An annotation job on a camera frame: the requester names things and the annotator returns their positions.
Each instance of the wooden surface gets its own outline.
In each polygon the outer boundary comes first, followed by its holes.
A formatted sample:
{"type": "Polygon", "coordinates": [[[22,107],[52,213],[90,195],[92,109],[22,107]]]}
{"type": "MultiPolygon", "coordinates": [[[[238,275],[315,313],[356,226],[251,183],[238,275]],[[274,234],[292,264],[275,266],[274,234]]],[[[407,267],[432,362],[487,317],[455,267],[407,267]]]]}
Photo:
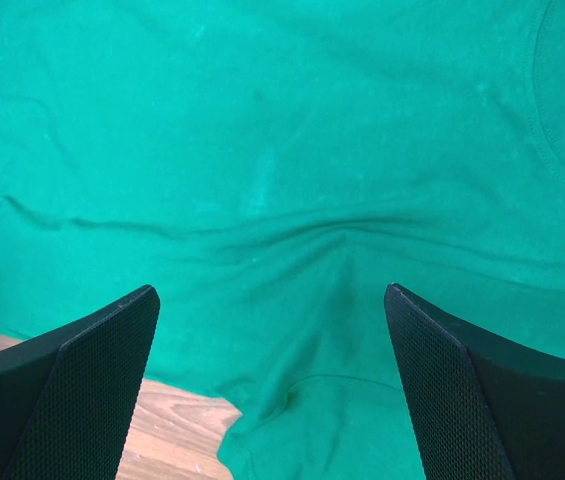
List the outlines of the wooden surface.
{"type": "MultiPolygon", "coordinates": [[[[0,350],[16,343],[0,335],[0,350]]],[[[144,380],[117,479],[230,479],[216,453],[238,416],[223,400],[144,380]]]]}

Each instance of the garment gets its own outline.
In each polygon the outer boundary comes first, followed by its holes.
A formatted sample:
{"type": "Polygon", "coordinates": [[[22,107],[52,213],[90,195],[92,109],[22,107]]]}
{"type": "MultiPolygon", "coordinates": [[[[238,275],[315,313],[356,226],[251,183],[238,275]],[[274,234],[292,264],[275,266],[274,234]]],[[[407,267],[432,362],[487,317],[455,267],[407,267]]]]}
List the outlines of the garment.
{"type": "Polygon", "coordinates": [[[151,283],[236,479],[419,479],[391,282],[565,357],[565,2],[0,2],[0,332],[151,283]]]}

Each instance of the black textured pad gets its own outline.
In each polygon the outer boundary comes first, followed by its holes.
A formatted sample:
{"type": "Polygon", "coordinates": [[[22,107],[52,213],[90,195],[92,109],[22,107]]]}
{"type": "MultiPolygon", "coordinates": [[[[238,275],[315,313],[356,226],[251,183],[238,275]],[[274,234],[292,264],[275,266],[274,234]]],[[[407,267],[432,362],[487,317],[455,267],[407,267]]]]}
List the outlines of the black textured pad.
{"type": "Polygon", "coordinates": [[[0,478],[115,478],[159,307],[145,286],[0,352],[0,478]]]}
{"type": "Polygon", "coordinates": [[[389,331],[429,480],[565,480],[565,360],[399,285],[389,331]]]}

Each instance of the green fabric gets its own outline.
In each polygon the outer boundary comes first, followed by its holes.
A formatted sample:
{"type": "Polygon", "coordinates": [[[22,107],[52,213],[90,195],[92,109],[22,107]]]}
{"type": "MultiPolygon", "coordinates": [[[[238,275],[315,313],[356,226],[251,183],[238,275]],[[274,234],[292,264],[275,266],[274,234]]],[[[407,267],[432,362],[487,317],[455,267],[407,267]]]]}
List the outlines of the green fabric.
{"type": "Polygon", "coordinates": [[[418,479],[391,282],[565,357],[565,2],[0,0],[0,332],[151,283],[235,478],[418,479]]]}

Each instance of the wood grain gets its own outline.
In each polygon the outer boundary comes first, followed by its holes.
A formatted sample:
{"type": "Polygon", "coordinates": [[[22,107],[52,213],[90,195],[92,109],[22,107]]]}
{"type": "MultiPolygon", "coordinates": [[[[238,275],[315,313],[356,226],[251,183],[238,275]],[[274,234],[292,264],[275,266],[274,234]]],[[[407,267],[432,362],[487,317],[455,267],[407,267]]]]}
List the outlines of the wood grain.
{"type": "MultiPolygon", "coordinates": [[[[0,335],[0,350],[16,343],[0,335]]],[[[224,400],[143,380],[117,479],[232,478],[216,454],[238,417],[224,400]]]]}

